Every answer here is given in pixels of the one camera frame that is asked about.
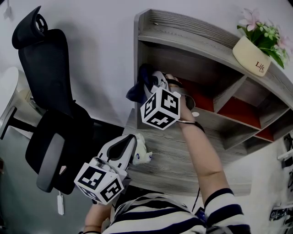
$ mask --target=office chair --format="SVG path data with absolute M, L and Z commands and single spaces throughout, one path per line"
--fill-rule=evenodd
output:
M 66 37 L 59 29 L 48 30 L 40 8 L 29 13 L 12 36 L 34 100 L 47 110 L 34 130 L 26 160 L 38 173 L 41 190 L 55 187 L 70 194 L 79 169 L 93 157 L 94 122 L 72 99 Z

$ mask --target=flower pot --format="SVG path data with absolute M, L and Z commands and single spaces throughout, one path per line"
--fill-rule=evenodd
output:
M 270 56 L 264 54 L 246 36 L 236 43 L 233 55 L 243 67 L 257 76 L 264 76 L 271 63 Z

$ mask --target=black and white striped shirt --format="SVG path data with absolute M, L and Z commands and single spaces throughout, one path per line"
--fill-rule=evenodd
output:
M 150 193 L 120 205 L 103 234 L 250 234 L 250 227 L 230 189 L 221 189 L 207 199 L 206 223 L 170 197 Z

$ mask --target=person's arm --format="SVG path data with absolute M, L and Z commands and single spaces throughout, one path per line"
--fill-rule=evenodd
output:
M 90 211 L 87 213 L 85 228 L 83 232 L 101 232 L 102 224 L 110 218 L 111 204 L 107 206 L 93 204 Z
M 195 121 L 191 111 L 181 97 L 180 119 Z M 179 123 L 201 188 L 202 200 L 222 188 L 229 188 L 222 163 L 205 133 L 195 125 Z

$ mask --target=person's hand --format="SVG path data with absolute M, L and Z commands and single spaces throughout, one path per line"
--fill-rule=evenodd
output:
M 171 74 L 166 74 L 166 77 L 171 80 L 176 80 L 178 79 Z M 174 84 L 169 84 L 169 87 L 176 87 L 177 85 Z M 186 106 L 186 101 L 185 101 L 185 96 L 181 95 L 180 98 L 180 120 L 186 120 L 186 121 L 195 121 L 195 118 L 193 117 L 191 111 L 187 108 Z

